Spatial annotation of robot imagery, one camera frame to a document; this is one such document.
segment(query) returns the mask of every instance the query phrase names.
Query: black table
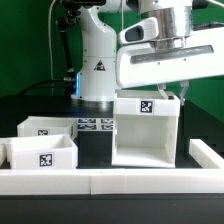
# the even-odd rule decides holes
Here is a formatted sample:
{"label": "black table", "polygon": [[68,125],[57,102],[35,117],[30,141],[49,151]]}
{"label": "black table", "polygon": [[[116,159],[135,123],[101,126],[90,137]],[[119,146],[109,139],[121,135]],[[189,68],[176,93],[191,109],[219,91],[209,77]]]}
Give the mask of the black table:
{"label": "black table", "polygon": [[[17,124],[28,116],[113,116],[112,108],[86,108],[50,96],[2,97],[0,108],[2,138],[17,136]],[[188,154],[191,138],[202,139],[223,156],[223,133],[222,122],[186,101],[179,118],[176,167],[199,167]],[[111,141],[112,132],[79,132],[78,168],[112,168]],[[8,168],[7,162],[1,168]],[[0,222],[223,223],[223,208],[224,194],[0,196]]]}

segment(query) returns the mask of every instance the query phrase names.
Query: white box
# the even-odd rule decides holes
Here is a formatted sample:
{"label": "white box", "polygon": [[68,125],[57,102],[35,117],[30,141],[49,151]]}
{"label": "white box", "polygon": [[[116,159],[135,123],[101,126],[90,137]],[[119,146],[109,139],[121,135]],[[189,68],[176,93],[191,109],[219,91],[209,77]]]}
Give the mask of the white box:
{"label": "white box", "polygon": [[157,91],[119,90],[114,98],[112,165],[175,167],[180,100]]}
{"label": "white box", "polygon": [[6,141],[6,139],[0,138],[0,166],[6,159],[5,141]]}
{"label": "white box", "polygon": [[6,147],[12,169],[73,169],[78,164],[69,135],[9,138]]}
{"label": "white box", "polygon": [[69,134],[77,137],[76,118],[28,117],[17,126],[18,137]]}

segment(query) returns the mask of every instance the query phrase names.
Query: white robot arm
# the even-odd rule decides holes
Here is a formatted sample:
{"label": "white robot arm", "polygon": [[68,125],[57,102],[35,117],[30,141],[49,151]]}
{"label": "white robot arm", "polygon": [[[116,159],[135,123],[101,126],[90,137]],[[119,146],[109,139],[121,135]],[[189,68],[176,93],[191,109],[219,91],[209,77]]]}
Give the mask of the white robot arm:
{"label": "white robot arm", "polygon": [[206,1],[129,0],[142,21],[119,34],[129,44],[117,54],[120,87],[145,86],[224,74],[224,28],[193,30],[192,7]]}

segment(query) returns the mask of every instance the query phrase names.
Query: white panel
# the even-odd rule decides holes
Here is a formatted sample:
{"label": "white panel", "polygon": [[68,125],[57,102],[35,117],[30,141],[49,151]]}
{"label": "white panel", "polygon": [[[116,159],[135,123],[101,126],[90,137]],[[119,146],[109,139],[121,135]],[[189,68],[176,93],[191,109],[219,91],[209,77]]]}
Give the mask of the white panel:
{"label": "white panel", "polygon": [[224,168],[224,159],[200,139],[190,140],[189,153],[202,168]]}

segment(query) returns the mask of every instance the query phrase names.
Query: green wall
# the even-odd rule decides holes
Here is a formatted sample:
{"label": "green wall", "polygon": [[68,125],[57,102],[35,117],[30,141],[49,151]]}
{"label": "green wall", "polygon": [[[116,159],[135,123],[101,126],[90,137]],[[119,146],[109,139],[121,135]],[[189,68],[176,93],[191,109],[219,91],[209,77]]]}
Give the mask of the green wall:
{"label": "green wall", "polygon": [[[50,79],[50,59],[48,50],[48,10],[52,0],[12,0],[2,1],[0,7],[0,96],[17,94],[27,86]],[[62,7],[53,10],[52,46],[54,55],[54,77],[65,76],[65,60],[54,23],[64,14]],[[119,14],[100,14],[100,19],[121,30]],[[207,9],[193,12],[195,23],[210,21],[224,22],[224,9],[210,5]],[[139,20],[135,13],[125,15],[125,27]],[[72,58],[76,71],[82,67],[82,41],[78,25],[68,30]],[[155,89],[155,86],[144,87]],[[176,83],[168,84],[168,90],[179,93]],[[224,78],[190,81],[186,98],[215,117],[224,121]],[[62,94],[58,89],[55,94]],[[51,94],[50,90],[35,90],[30,94]]]}

